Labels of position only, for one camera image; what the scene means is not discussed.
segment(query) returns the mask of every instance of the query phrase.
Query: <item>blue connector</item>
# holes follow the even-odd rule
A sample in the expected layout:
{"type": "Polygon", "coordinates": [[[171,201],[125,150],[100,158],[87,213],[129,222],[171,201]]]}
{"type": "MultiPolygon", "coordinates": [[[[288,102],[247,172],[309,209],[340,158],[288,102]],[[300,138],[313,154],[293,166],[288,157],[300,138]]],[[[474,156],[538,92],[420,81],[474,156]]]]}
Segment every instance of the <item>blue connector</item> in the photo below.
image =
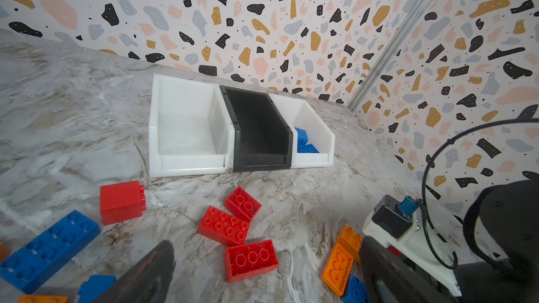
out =
{"type": "Polygon", "coordinates": [[[92,275],[79,288],[80,298],[77,303],[92,303],[116,281],[116,276],[92,275]]]}
{"type": "Polygon", "coordinates": [[[298,132],[298,146],[304,146],[309,141],[309,138],[307,137],[307,132],[300,128],[295,128],[298,132]]]}
{"type": "Polygon", "coordinates": [[[98,224],[73,211],[5,259],[0,276],[31,295],[99,233],[98,224]]]}
{"type": "Polygon", "coordinates": [[[419,208],[419,205],[415,203],[412,197],[407,195],[404,197],[404,200],[397,205],[397,208],[399,211],[401,211],[404,217],[409,218],[412,216],[412,214],[414,214],[415,210],[419,208]]]}
{"type": "Polygon", "coordinates": [[[341,296],[341,301],[344,303],[370,303],[370,300],[367,298],[365,283],[361,282],[353,274],[350,274],[344,288],[344,294],[341,296]]]}

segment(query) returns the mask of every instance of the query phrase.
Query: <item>white storage bin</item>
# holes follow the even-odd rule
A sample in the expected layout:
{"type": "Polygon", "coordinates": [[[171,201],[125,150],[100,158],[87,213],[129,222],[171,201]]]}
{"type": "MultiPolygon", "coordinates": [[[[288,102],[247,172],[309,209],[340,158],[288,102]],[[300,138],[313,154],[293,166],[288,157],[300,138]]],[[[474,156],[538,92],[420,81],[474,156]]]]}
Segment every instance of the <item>white storage bin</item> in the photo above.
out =
{"type": "Polygon", "coordinates": [[[269,94],[273,104],[279,110],[292,130],[292,165],[290,168],[327,167],[333,165],[335,152],[335,135],[303,99],[269,94]],[[320,153],[299,153],[298,132],[303,129],[309,137],[309,144],[314,145],[320,153]]]}
{"type": "Polygon", "coordinates": [[[154,75],[149,121],[150,177],[223,173],[234,127],[215,84],[154,75]]]}

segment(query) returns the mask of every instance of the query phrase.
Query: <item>storage bin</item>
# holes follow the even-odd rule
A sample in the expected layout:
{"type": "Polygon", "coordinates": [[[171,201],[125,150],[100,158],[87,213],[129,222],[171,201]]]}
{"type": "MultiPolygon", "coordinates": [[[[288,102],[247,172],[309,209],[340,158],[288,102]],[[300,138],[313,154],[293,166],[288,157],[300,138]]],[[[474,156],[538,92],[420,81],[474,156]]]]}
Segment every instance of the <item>storage bin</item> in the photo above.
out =
{"type": "Polygon", "coordinates": [[[269,94],[274,105],[292,130],[292,163],[290,168],[327,167],[333,165],[335,135],[314,112],[307,101],[294,97],[269,94]],[[313,144],[319,153],[298,152],[298,132],[295,128],[307,132],[308,143],[313,144]]]}
{"type": "Polygon", "coordinates": [[[148,128],[152,178],[229,167],[234,127],[216,84],[154,75],[148,128]]]}
{"type": "Polygon", "coordinates": [[[234,172],[290,168],[293,134],[266,93],[220,86],[235,132],[234,172]]]}

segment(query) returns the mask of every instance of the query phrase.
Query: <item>screw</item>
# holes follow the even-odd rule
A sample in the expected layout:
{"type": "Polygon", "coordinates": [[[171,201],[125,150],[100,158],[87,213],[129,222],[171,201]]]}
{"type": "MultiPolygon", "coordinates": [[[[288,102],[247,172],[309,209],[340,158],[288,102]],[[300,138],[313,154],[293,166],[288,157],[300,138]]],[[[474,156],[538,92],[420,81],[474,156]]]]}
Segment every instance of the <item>screw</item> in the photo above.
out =
{"type": "Polygon", "coordinates": [[[520,239],[524,242],[532,242],[534,240],[533,236],[531,235],[528,235],[528,234],[522,234],[522,236],[520,237],[520,239]]]}

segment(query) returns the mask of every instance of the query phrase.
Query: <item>black storage bin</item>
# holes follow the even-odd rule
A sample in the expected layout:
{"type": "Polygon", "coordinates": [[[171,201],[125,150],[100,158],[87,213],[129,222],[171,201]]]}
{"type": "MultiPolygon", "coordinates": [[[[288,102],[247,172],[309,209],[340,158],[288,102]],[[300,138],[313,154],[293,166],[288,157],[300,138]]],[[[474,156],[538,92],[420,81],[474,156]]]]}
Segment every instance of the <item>black storage bin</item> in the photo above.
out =
{"type": "Polygon", "coordinates": [[[292,130],[268,94],[219,86],[234,125],[234,172],[288,169],[292,130]]]}

